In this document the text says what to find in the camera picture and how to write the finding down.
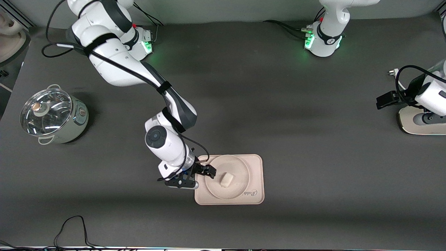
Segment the white food piece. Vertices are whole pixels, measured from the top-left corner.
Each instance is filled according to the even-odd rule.
[[[223,175],[223,178],[220,181],[220,185],[224,188],[228,188],[233,179],[234,179],[234,176],[232,174],[230,174],[229,172],[227,172]]]

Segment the robotic arm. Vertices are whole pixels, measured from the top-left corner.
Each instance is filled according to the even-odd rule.
[[[350,21],[348,7],[369,6],[380,0],[319,0],[326,13],[322,21],[316,20],[307,25],[312,32],[308,34],[305,49],[318,57],[328,57],[339,48],[342,32]]]
[[[153,50],[152,34],[132,24],[127,11],[132,5],[133,0],[68,0],[68,6],[78,20],[67,29],[66,38],[79,44],[87,27],[102,25],[120,39],[132,57],[142,60]]]
[[[416,66],[405,66],[400,69]],[[397,86],[396,91],[390,91],[376,98],[376,107],[382,109],[390,105],[408,104],[423,110],[413,117],[413,122],[419,126],[446,123],[446,59],[440,61],[428,71],[413,79],[407,89],[402,91]],[[399,81],[398,69],[389,72]]]
[[[168,107],[145,123],[147,147],[161,159],[158,169],[165,184],[177,188],[198,188],[195,174],[215,177],[216,170],[211,165],[199,164],[193,151],[184,143],[181,132],[194,126],[197,112],[173,87],[148,63],[133,58],[114,33],[103,25],[90,25],[79,36],[85,48],[106,57],[119,65],[144,76],[164,97]],[[97,57],[88,55],[89,60],[108,83],[115,86],[146,84]]]

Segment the gray table surface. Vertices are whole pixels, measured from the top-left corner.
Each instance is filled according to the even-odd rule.
[[[106,246],[444,250],[446,138],[404,134],[401,107],[375,107],[394,89],[388,70],[446,56],[439,17],[353,20],[346,34],[322,59],[270,23],[160,28],[147,62],[196,108],[186,136],[263,158],[262,204],[200,206],[156,182],[144,122],[164,107],[159,94],[111,86],[77,53],[46,59],[43,29],[31,30],[0,122],[0,239],[50,245],[81,214]],[[40,146],[20,127],[22,105],[50,84],[90,110],[72,143]],[[80,221],[60,244],[83,244]]]

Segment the plate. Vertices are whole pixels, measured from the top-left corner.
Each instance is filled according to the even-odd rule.
[[[233,155],[222,155],[211,161],[211,166],[217,169],[214,179],[206,176],[207,189],[215,197],[230,200],[240,196],[249,184],[249,169],[245,162]],[[229,187],[220,185],[223,176],[229,172],[234,176]]]

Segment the beige tray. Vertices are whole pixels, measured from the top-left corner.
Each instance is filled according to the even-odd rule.
[[[204,164],[210,163],[213,159],[220,155],[211,155],[209,160]],[[257,154],[234,155],[239,157],[248,166],[250,173],[250,181],[246,190],[237,198],[230,200],[222,200],[211,194],[207,189],[205,177],[196,175],[195,180],[200,186],[195,190],[195,201],[199,205],[257,205],[263,202],[264,186],[263,186],[263,162],[262,158]],[[200,156],[199,160],[205,160],[206,155]]]

